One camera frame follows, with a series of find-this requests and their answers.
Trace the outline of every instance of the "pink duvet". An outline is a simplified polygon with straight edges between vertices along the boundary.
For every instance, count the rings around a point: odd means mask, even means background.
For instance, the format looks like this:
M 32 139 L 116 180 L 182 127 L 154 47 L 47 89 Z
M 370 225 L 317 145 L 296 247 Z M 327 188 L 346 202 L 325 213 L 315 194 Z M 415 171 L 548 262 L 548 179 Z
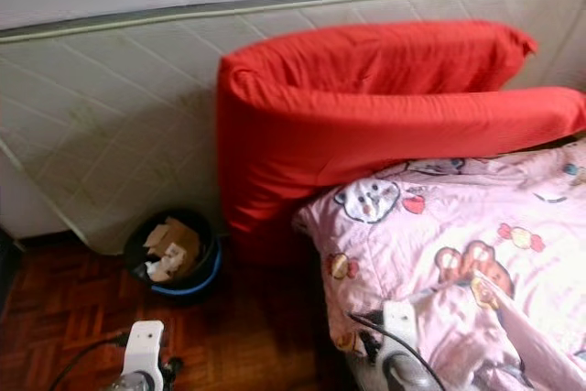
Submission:
M 409 300 L 450 389 L 586 389 L 586 140 L 401 164 L 332 190 L 295 225 L 321 254 L 331 337 Z

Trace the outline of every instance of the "white quilted mattress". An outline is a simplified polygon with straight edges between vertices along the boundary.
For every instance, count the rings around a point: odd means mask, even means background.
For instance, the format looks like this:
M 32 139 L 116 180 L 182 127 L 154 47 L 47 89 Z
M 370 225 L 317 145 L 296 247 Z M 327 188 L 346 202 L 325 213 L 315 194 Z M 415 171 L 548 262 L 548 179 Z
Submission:
M 222 54 L 314 27 L 473 17 L 540 44 L 508 87 L 584 89 L 585 2 L 313 0 L 0 33 L 0 147 L 88 246 L 116 254 L 170 206 L 221 227 L 213 89 Z

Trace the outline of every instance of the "black cable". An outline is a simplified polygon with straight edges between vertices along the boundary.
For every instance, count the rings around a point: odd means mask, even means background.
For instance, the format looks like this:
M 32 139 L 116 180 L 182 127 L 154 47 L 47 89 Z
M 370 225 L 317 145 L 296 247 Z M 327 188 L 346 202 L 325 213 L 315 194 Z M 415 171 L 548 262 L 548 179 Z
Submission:
M 71 371 L 73 369 L 73 367 L 87 353 L 95 350 L 98 347 L 101 347 L 102 345 L 106 345 L 108 343 L 113 343 L 115 345 L 118 345 L 119 347 L 126 347 L 126 344 L 128 343 L 128 336 L 129 336 L 128 333 L 120 333 L 117 336 L 114 336 L 113 338 L 105 339 L 103 341 L 94 342 L 92 345 L 85 347 L 83 350 L 81 350 L 79 353 L 77 353 L 75 355 L 75 357 L 73 359 L 71 359 L 71 361 L 67 364 L 67 366 L 65 368 L 63 368 L 63 371 L 61 371 L 60 374 L 57 377 L 55 377 L 55 380 L 51 384 L 49 391 L 55 391 L 57 389 L 57 385 L 60 383 L 61 380 L 63 380 L 63 377 L 65 377 L 67 375 L 67 373 L 69 371 Z
M 388 331 L 386 331 L 385 329 L 381 328 L 380 326 L 378 326 L 376 324 L 373 324 L 369 320 L 365 320 L 361 316 L 354 315 L 351 312 L 348 312 L 348 316 L 350 317 L 350 319 L 355 320 L 359 324 L 361 324 L 361 325 L 363 325 L 365 327 L 368 327 L 371 330 L 377 331 L 377 332 L 381 333 L 383 336 L 386 336 L 387 338 L 391 338 L 393 341 L 398 342 L 401 345 L 403 345 L 405 348 L 407 348 L 409 350 L 409 352 L 411 354 L 413 354 L 418 359 L 418 361 L 421 362 L 421 364 L 425 367 L 425 369 L 428 370 L 428 373 L 431 374 L 431 376 L 436 381 L 436 383 L 438 384 L 438 386 L 441 389 L 441 391 L 446 391 L 446 388 L 441 383 L 440 378 L 438 377 L 438 375 L 436 375 L 436 372 L 433 371 L 433 369 L 429 366 L 429 364 L 425 361 L 425 359 L 423 359 L 419 355 L 419 353 L 417 351 L 415 351 L 408 343 L 406 343 L 405 341 L 403 341 L 401 338 L 395 336 L 393 333 L 389 333 Z

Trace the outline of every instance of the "blue rim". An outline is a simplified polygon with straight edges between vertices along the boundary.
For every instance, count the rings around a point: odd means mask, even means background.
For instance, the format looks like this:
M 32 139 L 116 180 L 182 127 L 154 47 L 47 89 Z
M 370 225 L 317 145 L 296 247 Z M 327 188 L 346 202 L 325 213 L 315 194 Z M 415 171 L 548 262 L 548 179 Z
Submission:
M 200 290 L 202 290 L 203 288 L 206 288 L 213 281 L 213 279 L 216 278 L 216 275 L 218 275 L 218 272 L 220 271 L 221 262 L 222 262 L 222 247 L 220 246 L 220 243 L 218 243 L 218 254 L 216 254 L 216 260 L 213 262 L 212 273 L 201 284 L 199 284 L 198 286 L 195 286 L 194 288 L 184 288 L 182 290 L 171 290 L 169 288 L 162 288 L 161 286 L 151 286 L 151 289 L 153 289 L 153 291 L 155 291 L 157 293 L 163 293 L 165 295 L 170 295 L 171 297 L 180 297 L 183 295 L 190 295 L 192 293 L 197 293 Z

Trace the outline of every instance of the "bedding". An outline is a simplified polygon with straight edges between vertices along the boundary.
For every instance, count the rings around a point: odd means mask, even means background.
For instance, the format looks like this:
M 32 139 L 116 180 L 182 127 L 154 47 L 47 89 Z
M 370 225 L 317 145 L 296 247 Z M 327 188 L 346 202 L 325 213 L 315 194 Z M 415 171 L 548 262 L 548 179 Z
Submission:
M 535 48 L 497 23 L 406 22 L 317 29 L 224 57 L 219 181 L 236 253 L 302 259 L 290 218 L 323 187 L 410 157 L 493 155 L 586 127 L 579 92 L 495 92 Z
M 584 389 L 585 214 L 582 139 L 398 164 L 329 191 L 294 224 L 320 251 L 340 349 L 376 346 L 346 311 L 375 320 L 385 299 L 405 300 L 450 389 Z

